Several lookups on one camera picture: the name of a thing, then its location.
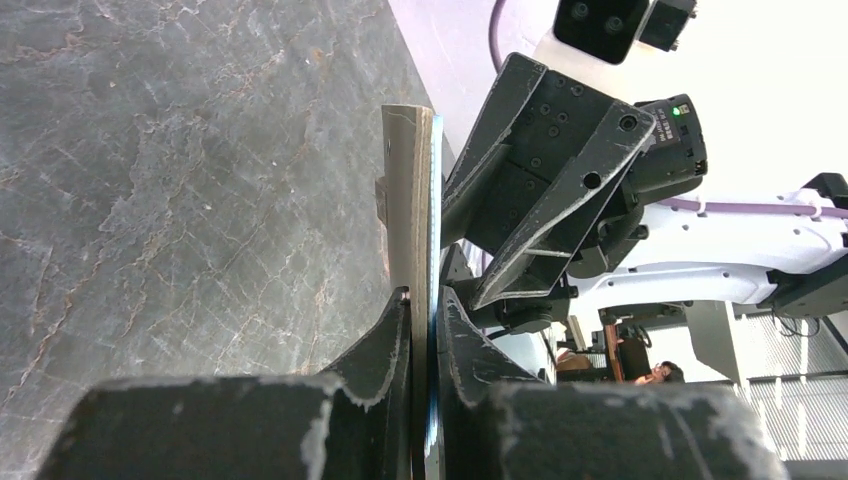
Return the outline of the grey card holder wallet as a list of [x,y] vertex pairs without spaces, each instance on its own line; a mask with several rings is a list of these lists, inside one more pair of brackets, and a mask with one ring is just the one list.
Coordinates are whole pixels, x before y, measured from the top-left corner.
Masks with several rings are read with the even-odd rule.
[[440,267],[442,124],[425,106],[386,104],[381,115],[390,281],[407,289],[411,313],[412,477],[425,479],[431,432],[430,330]]

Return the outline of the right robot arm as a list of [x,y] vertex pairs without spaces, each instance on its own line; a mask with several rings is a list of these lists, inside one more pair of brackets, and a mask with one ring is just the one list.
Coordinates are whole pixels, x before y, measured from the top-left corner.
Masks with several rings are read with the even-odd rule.
[[688,96],[628,104],[513,53],[445,187],[443,242],[491,256],[452,288],[478,326],[513,329],[563,320],[571,305],[844,310],[842,177],[764,202],[701,200],[707,170]]

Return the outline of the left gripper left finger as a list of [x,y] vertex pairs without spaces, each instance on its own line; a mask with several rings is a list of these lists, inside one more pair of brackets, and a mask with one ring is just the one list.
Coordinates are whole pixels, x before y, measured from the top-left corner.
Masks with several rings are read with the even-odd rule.
[[41,479],[407,479],[405,289],[314,375],[123,378],[72,409]]

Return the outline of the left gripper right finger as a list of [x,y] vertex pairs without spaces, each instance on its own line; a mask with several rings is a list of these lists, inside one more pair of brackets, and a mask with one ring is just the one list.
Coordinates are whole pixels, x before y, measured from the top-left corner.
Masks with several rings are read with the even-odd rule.
[[614,382],[552,385],[440,294],[445,479],[785,479],[757,416],[732,392]]

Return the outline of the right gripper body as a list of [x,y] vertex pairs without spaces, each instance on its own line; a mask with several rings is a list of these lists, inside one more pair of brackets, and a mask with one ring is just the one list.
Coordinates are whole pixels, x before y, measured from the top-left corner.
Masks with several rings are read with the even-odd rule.
[[443,242],[490,256],[451,287],[481,328],[563,321],[577,280],[615,270],[649,237],[646,207],[707,170],[687,95],[629,104],[513,53],[444,187]]

